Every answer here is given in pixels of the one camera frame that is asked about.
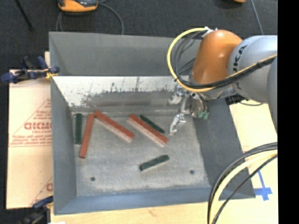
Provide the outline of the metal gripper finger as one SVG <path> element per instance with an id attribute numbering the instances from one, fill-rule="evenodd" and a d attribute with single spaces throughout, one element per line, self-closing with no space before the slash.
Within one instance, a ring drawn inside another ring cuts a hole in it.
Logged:
<path id="1" fill-rule="evenodd" d="M 185 116 L 183 114 L 177 114 L 169 127 L 169 135 L 175 135 L 180 127 L 186 123 Z"/>
<path id="2" fill-rule="evenodd" d="M 185 105 L 187 102 L 187 90 L 181 86 L 176 86 L 170 99 L 168 99 L 169 105 Z"/>

